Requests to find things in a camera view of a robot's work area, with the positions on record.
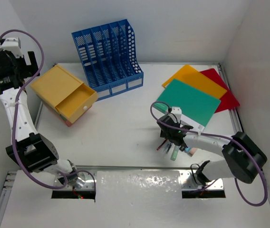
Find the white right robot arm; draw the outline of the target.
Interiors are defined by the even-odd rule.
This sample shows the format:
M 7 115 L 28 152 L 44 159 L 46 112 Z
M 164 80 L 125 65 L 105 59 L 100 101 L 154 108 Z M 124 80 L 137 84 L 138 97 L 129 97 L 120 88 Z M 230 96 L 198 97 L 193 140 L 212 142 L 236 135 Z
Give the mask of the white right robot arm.
M 172 116 L 166 114 L 158 119 L 161 137 L 168 139 L 180 150 L 197 148 L 221 156 L 220 161 L 206 160 L 193 175 L 198 184 L 205 186 L 215 179 L 235 178 L 251 184 L 257 175 L 264 180 L 262 168 L 267 156 L 244 132 L 233 136 L 199 133 L 191 126 L 180 126 Z

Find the red pen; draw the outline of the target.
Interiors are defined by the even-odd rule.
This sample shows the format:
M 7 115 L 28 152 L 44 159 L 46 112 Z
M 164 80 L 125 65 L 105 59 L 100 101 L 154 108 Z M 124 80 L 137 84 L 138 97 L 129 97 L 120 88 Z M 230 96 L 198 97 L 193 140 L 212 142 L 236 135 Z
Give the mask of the red pen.
M 165 139 L 157 148 L 156 148 L 156 150 L 158 151 L 158 150 L 160 150 L 164 145 L 165 145 L 165 143 L 167 142 L 167 139 Z

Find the pink eraser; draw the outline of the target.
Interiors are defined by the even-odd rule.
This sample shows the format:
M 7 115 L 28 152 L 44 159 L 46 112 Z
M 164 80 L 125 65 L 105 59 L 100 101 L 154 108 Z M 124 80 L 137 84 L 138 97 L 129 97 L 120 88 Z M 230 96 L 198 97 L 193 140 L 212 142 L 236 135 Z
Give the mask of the pink eraser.
M 196 151 L 197 151 L 197 148 L 191 148 L 190 152 L 187 154 L 192 157 Z

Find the green folder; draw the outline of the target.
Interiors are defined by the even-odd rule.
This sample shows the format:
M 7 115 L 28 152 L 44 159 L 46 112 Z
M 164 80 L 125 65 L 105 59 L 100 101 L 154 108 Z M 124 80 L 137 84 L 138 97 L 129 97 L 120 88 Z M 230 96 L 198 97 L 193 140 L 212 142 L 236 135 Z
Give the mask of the green folder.
M 157 98 L 154 108 L 166 113 L 170 107 L 182 111 L 182 124 L 191 125 L 195 131 L 203 131 L 221 101 L 177 79 L 174 79 Z

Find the green glue stick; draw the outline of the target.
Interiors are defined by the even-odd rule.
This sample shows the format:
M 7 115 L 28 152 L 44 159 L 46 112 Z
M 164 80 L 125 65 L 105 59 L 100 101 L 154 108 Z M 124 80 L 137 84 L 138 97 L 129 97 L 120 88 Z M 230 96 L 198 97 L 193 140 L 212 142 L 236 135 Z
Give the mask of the green glue stick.
M 179 152 L 179 146 L 175 145 L 170 160 L 175 161 Z

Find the blue file organizer rack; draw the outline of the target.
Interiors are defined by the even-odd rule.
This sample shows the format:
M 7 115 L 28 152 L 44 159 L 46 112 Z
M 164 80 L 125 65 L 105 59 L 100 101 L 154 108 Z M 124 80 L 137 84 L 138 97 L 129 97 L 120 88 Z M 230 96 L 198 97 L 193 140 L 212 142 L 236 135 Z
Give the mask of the blue file organizer rack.
M 98 100 L 142 87 L 144 72 L 136 58 L 135 32 L 128 20 L 72 32 L 88 85 Z

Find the red folder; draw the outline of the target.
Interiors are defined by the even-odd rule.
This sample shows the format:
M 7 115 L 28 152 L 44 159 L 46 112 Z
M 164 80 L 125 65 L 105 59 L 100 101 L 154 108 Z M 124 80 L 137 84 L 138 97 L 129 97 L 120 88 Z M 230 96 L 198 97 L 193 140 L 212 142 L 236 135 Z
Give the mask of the red folder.
M 225 110 L 231 110 L 233 108 L 237 108 L 240 106 L 240 103 L 238 100 L 235 98 L 231 90 L 227 87 L 225 82 L 222 80 L 220 75 L 216 72 L 215 69 L 208 69 L 201 71 L 201 73 L 221 86 L 222 88 L 226 89 L 227 92 L 220 98 L 221 103 L 219 104 L 218 108 L 216 109 L 215 113 L 225 111 Z

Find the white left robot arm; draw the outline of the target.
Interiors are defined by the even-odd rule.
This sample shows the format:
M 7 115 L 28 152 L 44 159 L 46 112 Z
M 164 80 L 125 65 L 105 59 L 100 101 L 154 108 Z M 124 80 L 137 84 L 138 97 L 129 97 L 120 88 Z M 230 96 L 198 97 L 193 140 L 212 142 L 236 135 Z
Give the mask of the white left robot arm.
M 39 76 L 33 51 L 28 52 L 30 65 L 22 54 L 0 48 L 0 100 L 6 110 L 11 128 L 11 145 L 7 155 L 37 184 L 56 189 L 35 179 L 32 173 L 47 172 L 57 177 L 60 188 L 75 186 L 79 180 L 76 168 L 69 160 L 59 158 L 54 144 L 39 134 L 31 119 L 27 93 L 23 88 L 26 78 Z

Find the orange folder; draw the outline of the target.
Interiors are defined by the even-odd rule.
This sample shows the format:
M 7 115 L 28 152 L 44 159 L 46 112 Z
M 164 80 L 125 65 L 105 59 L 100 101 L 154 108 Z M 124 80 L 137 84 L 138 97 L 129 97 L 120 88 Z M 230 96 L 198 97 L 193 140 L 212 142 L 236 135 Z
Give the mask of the orange folder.
M 184 65 L 173 76 L 166 80 L 162 84 L 162 87 L 166 88 L 174 79 L 177 79 L 217 99 L 221 99 L 227 93 L 227 89 L 221 87 L 190 65 Z

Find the pink bottom drawer box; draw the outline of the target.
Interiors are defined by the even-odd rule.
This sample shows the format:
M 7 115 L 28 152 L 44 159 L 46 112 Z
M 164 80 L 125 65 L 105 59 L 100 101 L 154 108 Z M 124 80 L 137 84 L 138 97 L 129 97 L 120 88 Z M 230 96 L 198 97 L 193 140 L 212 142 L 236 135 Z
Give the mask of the pink bottom drawer box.
M 74 123 L 77 122 L 77 119 L 71 121 L 69 119 L 67 119 L 63 114 L 61 114 L 65 119 L 66 121 L 62 120 L 59 116 L 55 115 L 57 118 L 59 118 L 65 125 L 67 125 L 68 127 L 72 126 Z

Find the yellow drawer box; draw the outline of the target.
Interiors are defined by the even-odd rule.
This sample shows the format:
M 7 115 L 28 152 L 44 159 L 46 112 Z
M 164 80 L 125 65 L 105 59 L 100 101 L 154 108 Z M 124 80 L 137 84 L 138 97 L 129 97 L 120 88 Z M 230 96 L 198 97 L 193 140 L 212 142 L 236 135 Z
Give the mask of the yellow drawer box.
M 52 67 L 30 86 L 47 104 L 71 121 L 81 117 L 98 100 L 95 90 L 60 65 Z

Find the blue pen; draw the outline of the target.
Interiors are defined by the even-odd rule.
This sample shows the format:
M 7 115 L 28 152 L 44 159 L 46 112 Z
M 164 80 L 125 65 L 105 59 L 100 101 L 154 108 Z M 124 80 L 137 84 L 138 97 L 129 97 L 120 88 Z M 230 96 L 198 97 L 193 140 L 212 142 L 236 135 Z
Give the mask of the blue pen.
M 169 142 L 169 143 L 166 145 L 165 149 L 164 149 L 164 155 L 163 155 L 164 158 L 168 155 L 168 153 L 169 153 L 171 147 L 172 147 L 172 143 Z

